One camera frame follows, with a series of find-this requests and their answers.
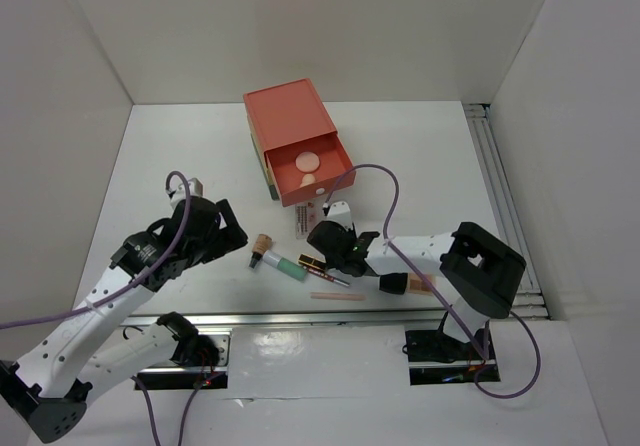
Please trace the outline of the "black gold lipstick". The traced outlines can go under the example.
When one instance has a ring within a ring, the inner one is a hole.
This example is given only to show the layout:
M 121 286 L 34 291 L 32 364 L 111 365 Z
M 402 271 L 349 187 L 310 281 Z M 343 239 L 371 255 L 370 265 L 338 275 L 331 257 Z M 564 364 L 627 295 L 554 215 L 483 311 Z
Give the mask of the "black gold lipstick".
M 321 272 L 325 272 L 327 270 L 327 264 L 323 260 L 306 254 L 301 254 L 298 257 L 298 264 L 305 268 L 310 268 Z

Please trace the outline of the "dark red lip pencil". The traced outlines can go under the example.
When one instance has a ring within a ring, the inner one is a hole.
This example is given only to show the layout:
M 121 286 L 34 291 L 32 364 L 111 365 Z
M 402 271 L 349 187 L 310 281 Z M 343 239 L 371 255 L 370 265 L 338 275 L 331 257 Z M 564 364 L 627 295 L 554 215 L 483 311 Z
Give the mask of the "dark red lip pencil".
M 318 271 L 316 269 L 311 268 L 311 269 L 306 269 L 306 272 L 308 274 L 313 275 L 313 276 L 315 276 L 317 278 L 320 278 L 320 279 L 322 279 L 324 281 L 327 281 L 327 282 L 330 282 L 330 283 L 334 283 L 334 284 L 337 284 L 337 285 L 340 285 L 340 286 L 346 287 L 346 288 L 350 287 L 350 283 L 349 282 L 344 281 L 342 279 L 339 279 L 337 277 L 334 277 L 332 275 L 329 275 L 329 274 L 327 274 L 327 273 L 325 273 L 323 271 Z

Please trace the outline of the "pink concealer stick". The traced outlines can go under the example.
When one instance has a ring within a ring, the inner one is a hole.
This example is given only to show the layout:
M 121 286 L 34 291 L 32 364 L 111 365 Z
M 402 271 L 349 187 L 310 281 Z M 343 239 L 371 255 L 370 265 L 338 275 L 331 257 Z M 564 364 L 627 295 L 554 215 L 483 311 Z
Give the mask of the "pink concealer stick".
M 311 292 L 310 298 L 315 300 L 326 301 L 364 301 L 366 296 L 362 294 L 349 294 L 349 293 L 326 293 L 326 292 Z

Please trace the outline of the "peach teardrop makeup sponge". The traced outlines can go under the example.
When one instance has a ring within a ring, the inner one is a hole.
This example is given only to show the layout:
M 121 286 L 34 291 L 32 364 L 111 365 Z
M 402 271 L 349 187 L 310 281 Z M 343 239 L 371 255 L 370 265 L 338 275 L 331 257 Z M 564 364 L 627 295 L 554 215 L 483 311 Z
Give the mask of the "peach teardrop makeup sponge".
M 316 182 L 316 178 L 315 178 L 315 176 L 314 176 L 313 174 L 311 174 L 311 173 L 308 173 L 308 174 L 305 174 L 305 175 L 302 177 L 302 180 L 301 180 L 300 186 L 301 186 L 301 187 L 304 187 L 304 186 L 307 186 L 307 185 L 311 185 L 311 184 L 313 184 L 313 183 L 315 183 L 315 182 Z

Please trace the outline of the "round peach powder puff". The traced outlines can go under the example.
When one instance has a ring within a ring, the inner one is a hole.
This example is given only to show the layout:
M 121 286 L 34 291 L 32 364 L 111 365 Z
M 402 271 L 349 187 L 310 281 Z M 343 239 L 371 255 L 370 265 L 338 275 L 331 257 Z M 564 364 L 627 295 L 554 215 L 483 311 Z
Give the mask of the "round peach powder puff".
M 295 159 L 296 168 L 303 173 L 313 173 L 320 164 L 319 156 L 313 152 L 302 152 Z

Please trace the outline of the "coral red top drawer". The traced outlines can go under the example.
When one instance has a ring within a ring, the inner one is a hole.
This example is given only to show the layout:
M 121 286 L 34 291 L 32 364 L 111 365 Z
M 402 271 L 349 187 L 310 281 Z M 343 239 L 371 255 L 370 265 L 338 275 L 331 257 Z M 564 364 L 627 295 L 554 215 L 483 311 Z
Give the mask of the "coral red top drawer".
M 267 166 L 276 185 L 279 202 L 288 207 L 329 192 L 337 179 L 345 189 L 355 182 L 353 163 L 338 131 L 310 79 L 248 92 L 243 95 Z M 316 182 L 300 186 L 305 173 L 295 166 L 302 152 L 313 152 L 320 167 Z

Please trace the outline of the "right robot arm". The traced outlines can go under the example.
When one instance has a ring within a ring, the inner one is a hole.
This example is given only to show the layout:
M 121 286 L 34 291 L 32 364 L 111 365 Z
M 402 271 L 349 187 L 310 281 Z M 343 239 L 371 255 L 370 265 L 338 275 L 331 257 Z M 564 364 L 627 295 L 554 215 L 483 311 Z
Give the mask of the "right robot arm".
M 470 345 L 487 355 L 476 333 L 492 319 L 509 317 L 526 269 L 520 253 L 473 222 L 452 233 L 386 237 L 322 221 L 307 242 L 330 269 L 376 277 L 389 294 L 399 292 L 401 276 L 416 275 L 446 310 L 436 345 L 448 358 L 460 357 Z

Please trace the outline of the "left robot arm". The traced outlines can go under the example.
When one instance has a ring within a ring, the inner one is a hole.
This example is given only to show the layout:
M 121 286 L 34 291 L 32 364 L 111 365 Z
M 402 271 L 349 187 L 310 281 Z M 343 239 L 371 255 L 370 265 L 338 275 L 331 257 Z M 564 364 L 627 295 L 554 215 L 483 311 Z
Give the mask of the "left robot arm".
M 220 352 L 169 312 L 119 344 L 105 341 L 184 271 L 248 243 L 227 200 L 180 200 L 169 218 L 129 236 L 85 300 L 33 350 L 1 364 L 1 396 L 44 444 L 68 434 L 100 396 L 160 363 L 212 369 Z

